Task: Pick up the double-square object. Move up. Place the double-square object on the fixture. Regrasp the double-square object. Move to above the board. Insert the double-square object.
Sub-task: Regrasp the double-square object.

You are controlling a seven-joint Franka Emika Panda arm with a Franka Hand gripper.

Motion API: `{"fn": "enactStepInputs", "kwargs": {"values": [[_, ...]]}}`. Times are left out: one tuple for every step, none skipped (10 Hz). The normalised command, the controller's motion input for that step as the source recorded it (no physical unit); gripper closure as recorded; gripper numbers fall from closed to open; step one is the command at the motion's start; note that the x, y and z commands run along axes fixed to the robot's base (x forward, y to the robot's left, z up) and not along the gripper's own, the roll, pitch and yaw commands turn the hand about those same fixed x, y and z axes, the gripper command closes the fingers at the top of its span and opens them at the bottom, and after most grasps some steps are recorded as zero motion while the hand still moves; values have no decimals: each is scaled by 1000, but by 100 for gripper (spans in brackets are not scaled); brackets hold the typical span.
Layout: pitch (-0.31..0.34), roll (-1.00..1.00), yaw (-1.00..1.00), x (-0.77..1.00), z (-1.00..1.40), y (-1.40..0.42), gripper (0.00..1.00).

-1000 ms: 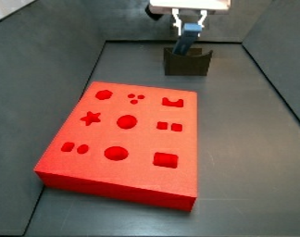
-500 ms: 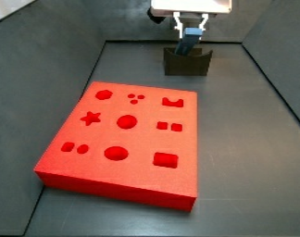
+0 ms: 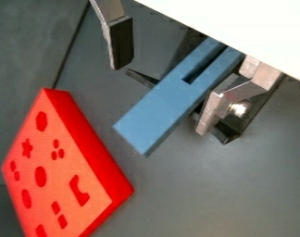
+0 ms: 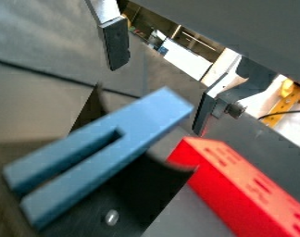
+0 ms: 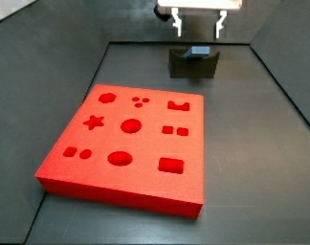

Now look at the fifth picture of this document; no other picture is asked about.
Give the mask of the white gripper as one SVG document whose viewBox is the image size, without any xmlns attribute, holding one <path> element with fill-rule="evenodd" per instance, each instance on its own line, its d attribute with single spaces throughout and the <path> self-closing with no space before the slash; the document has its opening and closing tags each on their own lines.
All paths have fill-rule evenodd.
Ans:
<svg viewBox="0 0 310 245">
<path fill-rule="evenodd" d="M 176 28 L 176 36 L 181 36 L 181 19 L 177 16 L 179 9 L 220 10 L 219 20 L 215 23 L 215 39 L 220 38 L 220 31 L 224 29 L 224 20 L 228 12 L 239 10 L 243 0 L 156 0 L 160 11 L 171 9 L 172 26 Z"/>
</svg>

